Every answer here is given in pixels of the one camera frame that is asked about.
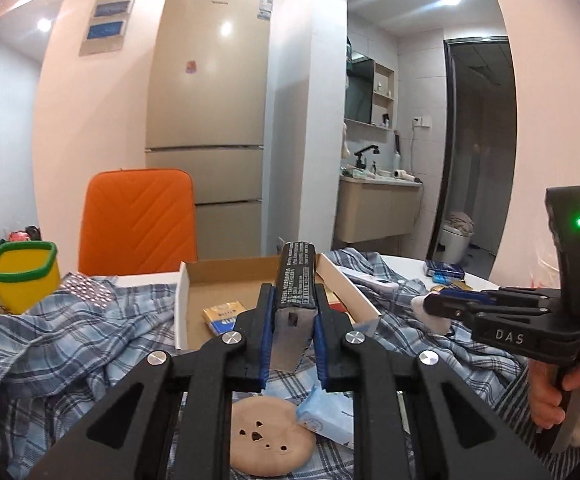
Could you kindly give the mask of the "person's right hand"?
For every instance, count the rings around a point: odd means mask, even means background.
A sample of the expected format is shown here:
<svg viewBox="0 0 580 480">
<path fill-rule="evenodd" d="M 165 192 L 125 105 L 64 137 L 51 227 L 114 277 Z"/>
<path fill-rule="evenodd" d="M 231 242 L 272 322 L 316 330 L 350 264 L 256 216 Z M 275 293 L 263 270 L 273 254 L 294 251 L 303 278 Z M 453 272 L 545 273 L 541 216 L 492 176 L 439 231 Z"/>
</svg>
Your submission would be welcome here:
<svg viewBox="0 0 580 480">
<path fill-rule="evenodd" d="M 532 421 L 541 429 L 562 424 L 565 412 L 561 408 L 562 393 L 580 388 L 580 363 L 562 379 L 561 389 L 552 385 L 556 367 L 539 361 L 528 363 L 528 404 Z"/>
</svg>

